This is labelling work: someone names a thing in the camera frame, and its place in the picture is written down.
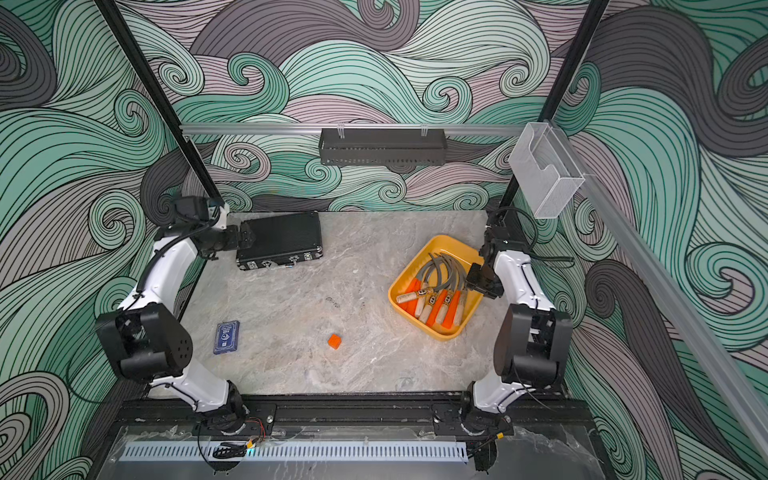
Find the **orange handle sickle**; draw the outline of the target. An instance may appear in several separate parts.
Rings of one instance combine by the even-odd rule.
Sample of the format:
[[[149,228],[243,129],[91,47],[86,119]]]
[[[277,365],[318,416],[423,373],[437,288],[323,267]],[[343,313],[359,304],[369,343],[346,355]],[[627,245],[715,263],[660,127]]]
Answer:
[[[405,304],[405,311],[409,315],[413,316],[415,314],[415,312],[416,312],[417,306],[418,306],[418,301],[417,300],[411,300],[411,301],[409,301],[409,302],[407,302]]]
[[[450,262],[453,269],[455,282],[451,302],[442,323],[442,326],[448,330],[452,329],[457,323],[455,318],[460,300],[462,298],[462,291],[464,290],[466,283],[466,271],[463,265],[455,257],[450,257]]]
[[[416,296],[401,304],[401,307],[404,310],[405,310],[405,304],[407,302],[411,300],[418,301],[419,299],[418,291],[430,286],[429,279],[432,275],[434,268],[435,268],[435,262],[434,260],[430,260],[419,270],[417,275],[412,279],[411,283],[409,284],[409,287],[406,289],[406,292],[415,293]]]
[[[453,283],[452,283],[452,285],[450,287],[447,287],[444,290],[446,290],[446,289],[453,290],[454,289],[454,282],[455,282],[455,280],[453,280]],[[431,296],[429,297],[429,306],[431,307],[431,311],[429,313],[429,316],[425,317],[425,322],[430,327],[433,327],[433,326],[436,325],[435,324],[435,320],[436,320],[436,316],[437,316],[438,309],[439,309],[438,298],[440,297],[442,291],[443,290],[440,290],[439,292],[431,293]]]

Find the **wooden handle sickle with label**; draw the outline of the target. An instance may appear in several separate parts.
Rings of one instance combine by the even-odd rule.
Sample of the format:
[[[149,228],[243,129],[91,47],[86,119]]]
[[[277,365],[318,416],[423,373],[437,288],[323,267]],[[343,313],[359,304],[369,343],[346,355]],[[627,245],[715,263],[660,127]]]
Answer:
[[[428,261],[430,260],[434,260],[435,262],[435,268],[429,279],[430,286],[418,291],[419,298],[427,295],[428,293],[439,292],[440,290],[444,290],[445,288],[450,287],[454,280],[454,273],[451,267],[451,262],[446,255],[433,255],[429,253]],[[415,293],[403,293],[396,297],[396,303],[402,304],[415,296]]]

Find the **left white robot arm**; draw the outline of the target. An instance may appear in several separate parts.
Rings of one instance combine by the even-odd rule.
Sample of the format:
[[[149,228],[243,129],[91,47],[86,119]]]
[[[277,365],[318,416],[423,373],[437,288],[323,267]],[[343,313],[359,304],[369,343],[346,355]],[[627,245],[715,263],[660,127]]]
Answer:
[[[98,316],[95,333],[117,378],[171,390],[210,427],[241,431],[248,409],[233,382],[194,357],[193,341],[174,313],[189,267],[245,245],[250,233],[227,222],[221,198],[186,196],[154,236],[148,263],[119,306]]]

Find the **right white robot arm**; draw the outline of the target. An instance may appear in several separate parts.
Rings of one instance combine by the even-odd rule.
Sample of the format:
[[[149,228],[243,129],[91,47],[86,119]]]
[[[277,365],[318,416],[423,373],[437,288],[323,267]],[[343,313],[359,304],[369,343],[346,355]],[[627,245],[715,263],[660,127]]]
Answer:
[[[514,206],[490,210],[479,250],[484,263],[473,264],[466,276],[469,289],[507,303],[491,368],[462,395],[461,424],[472,436],[497,429],[516,400],[561,391],[573,332],[571,317],[548,299],[535,275],[534,241],[509,230],[509,213],[535,224]]]

